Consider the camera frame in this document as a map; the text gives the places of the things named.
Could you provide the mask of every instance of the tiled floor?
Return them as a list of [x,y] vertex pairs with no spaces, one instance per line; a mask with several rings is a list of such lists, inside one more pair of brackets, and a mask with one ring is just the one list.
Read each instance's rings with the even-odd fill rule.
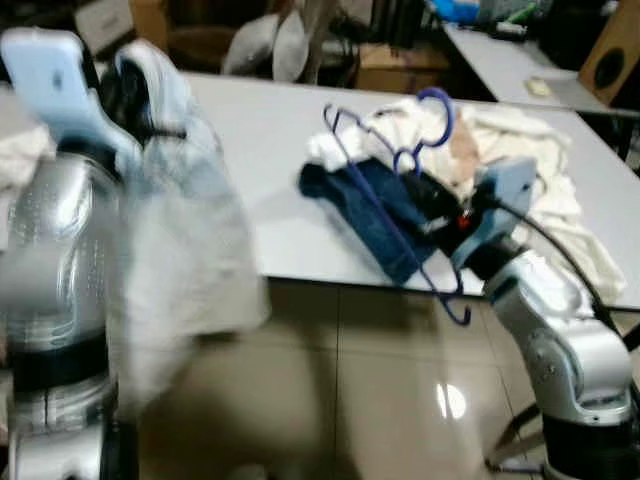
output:
[[486,305],[462,328],[423,295],[270,291],[269,322],[204,342],[147,412],[143,480],[223,479],[246,463],[285,480],[492,478],[483,452],[533,394]]

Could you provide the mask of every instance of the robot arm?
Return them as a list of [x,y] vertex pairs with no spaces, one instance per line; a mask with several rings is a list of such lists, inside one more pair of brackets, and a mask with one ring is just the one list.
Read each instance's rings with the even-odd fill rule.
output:
[[106,315],[119,230],[115,165],[140,144],[105,114],[75,35],[18,29],[0,47],[16,93],[58,144],[13,208],[0,258],[13,373],[9,478],[135,479],[135,431],[116,419]]
[[431,240],[485,282],[485,296],[520,349],[543,419],[545,476],[636,479],[637,406],[622,338],[595,318],[572,277],[511,240],[518,219],[498,213],[501,203],[528,209],[531,166],[528,159],[496,162],[464,206],[424,174],[403,179],[428,218],[446,220]]

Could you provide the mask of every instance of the white towel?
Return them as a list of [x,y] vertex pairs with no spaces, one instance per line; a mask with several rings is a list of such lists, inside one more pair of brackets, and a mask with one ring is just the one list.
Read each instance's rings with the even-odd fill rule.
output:
[[140,163],[121,165],[130,243],[124,298],[112,305],[123,348],[112,344],[112,358],[122,404],[137,414],[169,388],[197,335],[256,327],[268,307],[220,142],[186,80],[145,41],[121,49],[116,65],[125,60],[147,80],[153,123],[187,133],[153,138]]
[[[413,148],[421,138],[432,140],[440,136],[444,128],[444,114],[415,99],[403,99],[381,110],[389,113],[371,114],[364,122],[382,133],[394,150]],[[626,288],[626,280],[604,245],[581,223],[582,209],[566,173],[570,138],[516,108],[465,106],[459,113],[477,145],[479,163],[486,164],[502,156],[529,156],[536,160],[538,178],[530,215],[567,247],[604,301],[615,301]],[[392,168],[392,155],[373,135],[355,125],[347,126],[339,135],[352,160],[376,157]],[[419,161],[423,169],[463,199],[473,191],[473,182],[459,177],[461,159],[452,154],[450,147],[445,143],[438,148],[423,149]],[[346,164],[343,152],[330,133],[313,136],[308,142],[308,154],[311,161],[323,164],[330,171]],[[413,162],[408,158],[398,164],[400,172],[412,168]],[[523,227],[516,229],[514,238],[528,241],[554,262],[567,267],[558,252]]]

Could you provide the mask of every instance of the blue denim fabric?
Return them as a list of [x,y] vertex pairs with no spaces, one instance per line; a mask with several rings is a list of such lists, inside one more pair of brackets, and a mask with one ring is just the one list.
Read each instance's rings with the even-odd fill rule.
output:
[[[428,245],[420,230],[427,223],[427,218],[411,201],[400,178],[375,159],[358,163],[358,169],[420,262],[424,262],[435,250]],[[302,168],[298,187],[306,197],[326,198],[335,205],[394,284],[404,284],[416,272],[417,265],[386,229],[346,168],[331,173],[319,165],[308,163]]]

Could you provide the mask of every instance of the desk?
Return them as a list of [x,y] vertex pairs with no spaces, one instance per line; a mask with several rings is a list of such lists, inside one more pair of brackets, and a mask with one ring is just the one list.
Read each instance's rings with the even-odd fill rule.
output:
[[[444,31],[498,102],[640,117],[640,112],[612,109],[601,103],[578,81],[578,72],[557,68],[533,43],[496,40],[454,25],[444,25]],[[525,85],[531,77],[545,80],[552,95],[531,95]]]
[[[300,195],[296,179],[306,160],[308,138],[324,129],[322,108],[327,102],[366,113],[400,96],[201,74],[187,78],[222,140],[231,180],[256,234],[259,271],[316,282],[390,285],[364,248],[353,248],[351,230],[320,202]],[[0,105],[6,111],[5,104]],[[616,306],[640,310],[640,223],[634,221],[640,182],[577,114],[532,114],[572,137],[569,171],[584,207],[584,222],[629,282]],[[0,134],[14,125],[3,115]],[[427,271],[440,288],[453,287],[448,262],[440,254],[427,262]],[[482,284],[473,274],[464,272],[463,279],[465,294],[481,294]],[[427,289],[418,275],[406,288]]]

